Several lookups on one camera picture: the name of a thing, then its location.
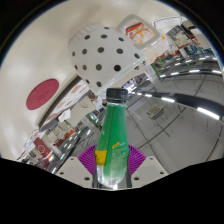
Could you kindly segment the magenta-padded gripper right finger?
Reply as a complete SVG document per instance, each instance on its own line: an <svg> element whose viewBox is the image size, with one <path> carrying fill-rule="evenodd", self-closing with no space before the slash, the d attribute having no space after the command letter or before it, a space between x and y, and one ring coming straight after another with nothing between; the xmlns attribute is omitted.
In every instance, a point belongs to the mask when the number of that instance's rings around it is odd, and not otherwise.
<svg viewBox="0 0 224 224"><path fill-rule="evenodd" d="M167 171L154 156L146 157L139 149L129 146L128 188L140 188L167 175Z"/></svg>

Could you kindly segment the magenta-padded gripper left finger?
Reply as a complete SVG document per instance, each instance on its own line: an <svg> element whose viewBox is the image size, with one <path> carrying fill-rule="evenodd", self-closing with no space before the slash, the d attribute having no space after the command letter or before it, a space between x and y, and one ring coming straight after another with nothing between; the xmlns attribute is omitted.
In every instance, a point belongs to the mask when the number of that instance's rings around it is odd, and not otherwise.
<svg viewBox="0 0 224 224"><path fill-rule="evenodd" d="M70 156L56 175L84 188L97 186L95 151L93 145L85 149L79 156Z"/></svg>

